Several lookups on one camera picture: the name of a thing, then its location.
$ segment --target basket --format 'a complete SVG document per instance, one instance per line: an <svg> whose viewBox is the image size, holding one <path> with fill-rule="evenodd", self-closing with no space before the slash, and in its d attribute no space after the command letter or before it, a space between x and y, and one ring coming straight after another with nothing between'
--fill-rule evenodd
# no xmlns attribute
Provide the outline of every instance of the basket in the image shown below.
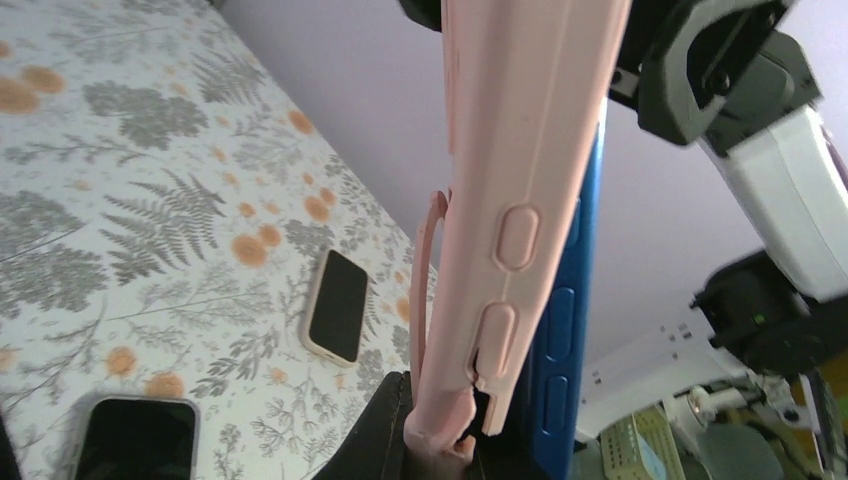
<svg viewBox="0 0 848 480"><path fill-rule="evenodd" d="M686 480L671 427L657 406L629 415L604 430L601 451L608 480L662 480L653 473L656 469L651 464L657 460L665 468L665 480Z"/></svg>

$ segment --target smartphone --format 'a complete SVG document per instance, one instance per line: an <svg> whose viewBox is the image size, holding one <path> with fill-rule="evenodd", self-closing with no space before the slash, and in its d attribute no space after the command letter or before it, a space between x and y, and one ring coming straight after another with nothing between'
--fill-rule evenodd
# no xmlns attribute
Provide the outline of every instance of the smartphone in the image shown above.
<svg viewBox="0 0 848 480"><path fill-rule="evenodd" d="M300 340L307 350L343 367L356 363L365 321L368 273L328 250L321 259Z"/></svg>
<svg viewBox="0 0 848 480"><path fill-rule="evenodd" d="M197 406L186 400L111 396L91 409L73 480L192 480Z"/></svg>

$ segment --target blue button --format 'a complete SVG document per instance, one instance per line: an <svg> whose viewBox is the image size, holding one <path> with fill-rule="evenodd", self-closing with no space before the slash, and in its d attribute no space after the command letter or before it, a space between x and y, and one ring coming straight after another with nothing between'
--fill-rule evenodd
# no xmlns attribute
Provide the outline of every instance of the blue button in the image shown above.
<svg viewBox="0 0 848 480"><path fill-rule="evenodd" d="M574 290L557 288L548 301L548 357L554 361L571 355L574 331Z"/></svg>
<svg viewBox="0 0 848 480"><path fill-rule="evenodd" d="M571 221L571 230L568 232L568 239L565 241L565 248L571 248L580 240L580 199L577 199L577 206L574 207L574 219Z"/></svg>
<svg viewBox="0 0 848 480"><path fill-rule="evenodd" d="M568 402L568 379L558 375L548 379L545 392L545 432L561 433L565 430Z"/></svg>

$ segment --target pink phone case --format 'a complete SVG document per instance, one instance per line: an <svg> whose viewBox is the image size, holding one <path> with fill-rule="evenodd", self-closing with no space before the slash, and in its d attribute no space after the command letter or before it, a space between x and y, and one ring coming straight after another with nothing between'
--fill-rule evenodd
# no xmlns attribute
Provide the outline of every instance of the pink phone case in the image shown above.
<svg viewBox="0 0 848 480"><path fill-rule="evenodd" d="M473 438L457 445L475 415L472 385L490 396L484 433L503 428L571 224L629 8L629 0L442 3L453 188L449 201L433 198L419 230L415 407L404 428L417 462L442 478L473 454ZM444 203L425 353L429 242Z"/></svg>

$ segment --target blue phone case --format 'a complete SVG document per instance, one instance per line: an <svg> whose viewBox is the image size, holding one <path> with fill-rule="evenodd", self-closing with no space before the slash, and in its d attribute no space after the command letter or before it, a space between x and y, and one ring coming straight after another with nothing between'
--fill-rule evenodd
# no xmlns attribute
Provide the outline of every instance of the blue phone case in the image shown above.
<svg viewBox="0 0 848 480"><path fill-rule="evenodd" d="M550 300L516 386L510 422L551 480L568 478L574 451L601 181L605 111Z"/></svg>

